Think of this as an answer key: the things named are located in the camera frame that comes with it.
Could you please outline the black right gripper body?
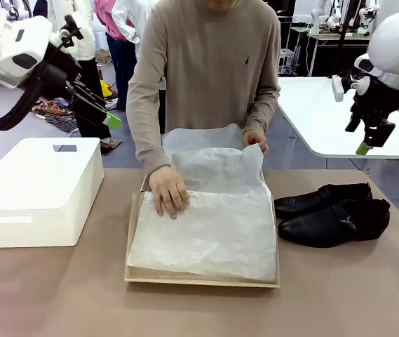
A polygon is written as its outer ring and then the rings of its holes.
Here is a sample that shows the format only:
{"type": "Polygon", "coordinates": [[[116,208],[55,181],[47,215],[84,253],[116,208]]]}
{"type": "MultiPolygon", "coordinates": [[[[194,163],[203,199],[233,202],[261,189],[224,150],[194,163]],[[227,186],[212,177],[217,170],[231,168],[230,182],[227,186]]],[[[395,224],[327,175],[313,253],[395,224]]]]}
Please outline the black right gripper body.
{"type": "Polygon", "coordinates": [[[365,121],[375,114],[387,119],[390,113],[399,109],[399,90],[377,78],[358,80],[354,89],[356,93],[351,107],[351,120],[365,121]]]}

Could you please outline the black leather loafer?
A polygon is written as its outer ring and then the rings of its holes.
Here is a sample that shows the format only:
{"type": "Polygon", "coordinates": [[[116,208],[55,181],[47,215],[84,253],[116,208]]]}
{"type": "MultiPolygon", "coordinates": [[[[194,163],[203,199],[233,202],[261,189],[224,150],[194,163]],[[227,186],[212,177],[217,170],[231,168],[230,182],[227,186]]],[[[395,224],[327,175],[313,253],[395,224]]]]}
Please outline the black leather loafer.
{"type": "Polygon", "coordinates": [[[315,192],[276,199],[274,208],[276,215],[285,220],[318,211],[339,201],[371,199],[372,191],[368,183],[328,184],[315,192]]]}

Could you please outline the black loafer with silver buckle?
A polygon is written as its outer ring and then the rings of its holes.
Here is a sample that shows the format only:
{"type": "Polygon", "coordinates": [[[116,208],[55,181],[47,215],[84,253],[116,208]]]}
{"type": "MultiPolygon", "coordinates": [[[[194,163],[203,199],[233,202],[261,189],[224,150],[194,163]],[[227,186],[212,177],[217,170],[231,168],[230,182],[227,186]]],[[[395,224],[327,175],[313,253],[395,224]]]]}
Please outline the black loafer with silver buckle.
{"type": "Polygon", "coordinates": [[[286,241],[313,248],[376,240],[388,227],[390,207],[384,199],[344,200],[282,221],[278,235],[286,241]]]}

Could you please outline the white tissue paper sheet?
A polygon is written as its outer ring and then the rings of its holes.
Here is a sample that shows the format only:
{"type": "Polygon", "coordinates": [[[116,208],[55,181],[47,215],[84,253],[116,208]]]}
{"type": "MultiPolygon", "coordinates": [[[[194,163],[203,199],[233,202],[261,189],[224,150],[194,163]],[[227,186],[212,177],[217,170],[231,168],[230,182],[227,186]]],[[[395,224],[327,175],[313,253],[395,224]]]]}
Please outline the white tissue paper sheet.
{"type": "Polygon", "coordinates": [[[272,195],[259,146],[242,130],[178,128],[163,136],[189,202],[176,219],[143,194],[128,264],[150,270],[272,282],[276,276],[272,195]]]}

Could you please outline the tan cardboard shoe box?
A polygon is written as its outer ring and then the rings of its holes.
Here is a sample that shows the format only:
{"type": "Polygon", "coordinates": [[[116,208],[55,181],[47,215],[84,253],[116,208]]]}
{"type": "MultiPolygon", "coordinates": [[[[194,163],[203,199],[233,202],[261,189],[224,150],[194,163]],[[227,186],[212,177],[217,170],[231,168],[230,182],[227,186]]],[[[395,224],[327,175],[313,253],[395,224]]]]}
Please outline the tan cardboard shoe box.
{"type": "Polygon", "coordinates": [[[149,191],[149,179],[144,177],[140,191],[133,193],[132,206],[130,208],[130,217],[128,222],[128,236],[126,244],[126,264],[124,271],[124,280],[126,282],[146,283],[146,284],[181,284],[194,286],[235,286],[244,288],[263,288],[263,289],[279,289],[280,288],[280,261],[278,253],[278,236],[276,231],[276,219],[273,219],[274,238],[275,238],[275,265],[276,276],[272,282],[262,282],[250,279],[232,278],[232,277],[216,277],[207,275],[197,275],[180,272],[165,272],[160,270],[150,270],[140,267],[133,267],[128,264],[130,251],[135,241],[135,233],[137,231],[137,221],[143,202],[143,194],[149,191]]]}

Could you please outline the person's right forearm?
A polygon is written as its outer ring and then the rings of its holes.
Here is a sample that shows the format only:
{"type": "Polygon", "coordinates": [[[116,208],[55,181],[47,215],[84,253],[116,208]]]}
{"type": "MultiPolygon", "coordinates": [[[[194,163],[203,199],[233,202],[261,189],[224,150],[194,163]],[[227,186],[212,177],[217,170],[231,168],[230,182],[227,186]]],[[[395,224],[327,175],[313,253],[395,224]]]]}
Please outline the person's right forearm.
{"type": "Polygon", "coordinates": [[[158,109],[158,98],[128,96],[126,116],[135,143],[135,156],[148,176],[170,165],[161,142],[158,109]]]}

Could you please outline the person's right hand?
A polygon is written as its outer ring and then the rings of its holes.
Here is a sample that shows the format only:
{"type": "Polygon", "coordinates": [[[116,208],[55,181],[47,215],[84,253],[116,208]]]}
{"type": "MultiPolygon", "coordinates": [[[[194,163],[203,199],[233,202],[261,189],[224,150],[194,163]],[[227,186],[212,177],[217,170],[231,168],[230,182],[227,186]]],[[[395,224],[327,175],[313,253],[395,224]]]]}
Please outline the person's right hand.
{"type": "Polygon", "coordinates": [[[149,175],[149,186],[154,196],[156,212],[159,216],[167,213],[176,219],[189,202],[189,193],[183,177],[170,166],[162,166],[149,175]]]}

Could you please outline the yellow object on floor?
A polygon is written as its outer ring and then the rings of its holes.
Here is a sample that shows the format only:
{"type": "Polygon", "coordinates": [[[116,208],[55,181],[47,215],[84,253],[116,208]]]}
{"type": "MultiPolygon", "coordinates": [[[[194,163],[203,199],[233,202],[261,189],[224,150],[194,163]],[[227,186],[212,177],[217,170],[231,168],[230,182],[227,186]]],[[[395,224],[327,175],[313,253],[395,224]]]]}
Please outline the yellow object on floor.
{"type": "Polygon", "coordinates": [[[105,99],[110,99],[114,94],[114,92],[111,89],[111,86],[102,79],[100,80],[100,84],[101,84],[101,88],[102,88],[103,97],[105,99]]]}

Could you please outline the colourful patterned fabric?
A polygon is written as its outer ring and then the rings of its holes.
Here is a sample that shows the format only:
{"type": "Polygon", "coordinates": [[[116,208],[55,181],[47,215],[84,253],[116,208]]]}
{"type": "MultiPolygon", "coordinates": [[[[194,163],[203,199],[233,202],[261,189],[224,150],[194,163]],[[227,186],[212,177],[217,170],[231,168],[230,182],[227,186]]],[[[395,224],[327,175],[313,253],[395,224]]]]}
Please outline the colourful patterned fabric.
{"type": "Polygon", "coordinates": [[[56,119],[73,116],[74,113],[58,105],[55,101],[37,100],[32,107],[32,112],[41,116],[49,115],[56,119]]]}

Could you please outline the white background table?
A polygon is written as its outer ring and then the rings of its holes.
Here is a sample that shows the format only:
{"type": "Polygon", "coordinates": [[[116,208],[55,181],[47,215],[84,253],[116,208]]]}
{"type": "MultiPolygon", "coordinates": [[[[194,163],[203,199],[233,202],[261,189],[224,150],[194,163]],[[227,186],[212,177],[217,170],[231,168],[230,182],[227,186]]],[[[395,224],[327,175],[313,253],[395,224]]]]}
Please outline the white background table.
{"type": "MultiPolygon", "coordinates": [[[[327,77],[280,77],[278,108],[290,122],[308,149],[319,157],[356,158],[356,150],[364,138],[364,125],[347,133],[354,91],[336,102],[332,80],[327,77]]],[[[383,147],[371,149],[365,159],[399,159],[399,111],[388,120],[395,129],[383,147]]]]}

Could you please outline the bystander in black top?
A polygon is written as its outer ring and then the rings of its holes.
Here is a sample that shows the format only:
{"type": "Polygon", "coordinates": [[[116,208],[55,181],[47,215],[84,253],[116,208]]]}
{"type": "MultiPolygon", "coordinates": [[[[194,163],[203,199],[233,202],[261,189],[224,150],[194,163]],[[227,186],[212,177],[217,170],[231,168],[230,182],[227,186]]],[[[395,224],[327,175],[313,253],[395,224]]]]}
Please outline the bystander in black top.
{"type": "Polygon", "coordinates": [[[47,0],[36,0],[32,14],[33,16],[43,16],[47,18],[48,17],[47,0]]]}

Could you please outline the bystander in pink shirt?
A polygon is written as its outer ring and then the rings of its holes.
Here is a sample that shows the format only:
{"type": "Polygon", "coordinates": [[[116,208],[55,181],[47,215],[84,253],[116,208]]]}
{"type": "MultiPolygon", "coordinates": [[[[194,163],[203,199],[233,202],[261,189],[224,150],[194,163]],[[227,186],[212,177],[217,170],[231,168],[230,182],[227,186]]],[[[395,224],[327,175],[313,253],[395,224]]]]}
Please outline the bystander in pink shirt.
{"type": "Polygon", "coordinates": [[[128,41],[120,33],[112,17],[112,8],[116,0],[94,0],[95,13],[98,20],[106,28],[109,53],[114,65],[118,102],[116,109],[125,111],[128,93],[128,82],[133,76],[137,62],[135,44],[128,41]]]}

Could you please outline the dark background work table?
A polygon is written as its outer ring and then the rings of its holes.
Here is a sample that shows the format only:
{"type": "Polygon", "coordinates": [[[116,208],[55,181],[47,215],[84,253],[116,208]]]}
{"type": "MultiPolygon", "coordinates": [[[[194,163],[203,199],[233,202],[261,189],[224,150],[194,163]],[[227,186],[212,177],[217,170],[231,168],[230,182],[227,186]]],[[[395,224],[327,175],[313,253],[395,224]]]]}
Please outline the dark background work table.
{"type": "Polygon", "coordinates": [[[304,49],[305,76],[329,77],[354,68],[355,59],[367,51],[369,37],[348,33],[339,47],[339,34],[312,34],[304,49]]]}

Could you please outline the bystander in white shirt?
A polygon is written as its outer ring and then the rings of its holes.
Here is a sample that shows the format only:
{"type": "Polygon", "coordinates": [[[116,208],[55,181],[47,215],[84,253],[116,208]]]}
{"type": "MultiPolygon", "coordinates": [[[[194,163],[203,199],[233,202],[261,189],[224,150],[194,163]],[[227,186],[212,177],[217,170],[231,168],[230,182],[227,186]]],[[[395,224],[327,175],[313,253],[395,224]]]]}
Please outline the bystander in white shirt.
{"type": "Polygon", "coordinates": [[[138,56],[140,41],[152,8],[160,0],[116,0],[111,10],[112,18],[119,32],[135,45],[138,56]]]}

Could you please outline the person in beige sweater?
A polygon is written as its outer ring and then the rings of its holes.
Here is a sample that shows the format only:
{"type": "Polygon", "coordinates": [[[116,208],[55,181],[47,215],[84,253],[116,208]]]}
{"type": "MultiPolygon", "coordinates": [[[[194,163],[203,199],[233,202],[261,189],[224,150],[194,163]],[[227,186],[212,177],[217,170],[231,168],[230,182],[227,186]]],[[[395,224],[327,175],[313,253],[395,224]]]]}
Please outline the person in beige sweater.
{"type": "Polygon", "coordinates": [[[259,82],[276,78],[280,22],[264,0],[215,12],[204,0],[160,0],[152,9],[128,94],[158,98],[165,128],[242,129],[259,82]]]}

